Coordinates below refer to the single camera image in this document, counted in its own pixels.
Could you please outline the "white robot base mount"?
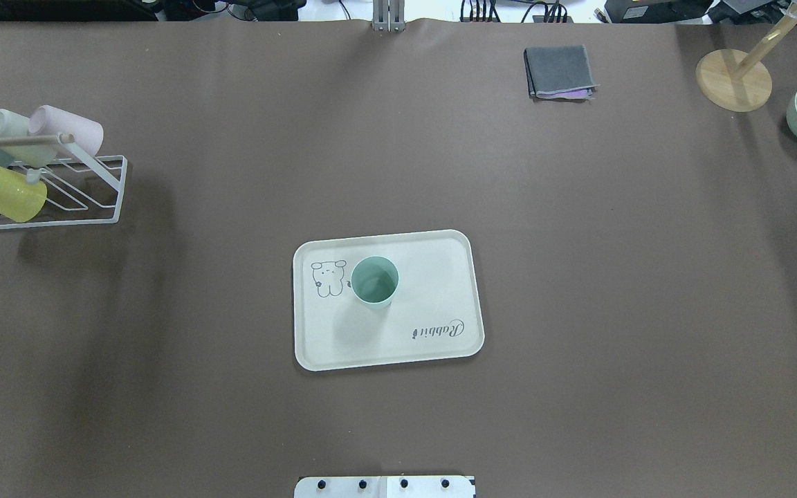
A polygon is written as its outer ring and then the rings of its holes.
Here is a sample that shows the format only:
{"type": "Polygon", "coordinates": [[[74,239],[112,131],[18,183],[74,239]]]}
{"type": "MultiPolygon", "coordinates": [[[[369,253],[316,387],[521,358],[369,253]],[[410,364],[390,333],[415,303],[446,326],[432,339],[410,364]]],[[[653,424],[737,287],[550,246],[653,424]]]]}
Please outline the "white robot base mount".
{"type": "Polygon", "coordinates": [[[475,497],[475,478],[462,475],[306,477],[294,497],[475,497]]]}

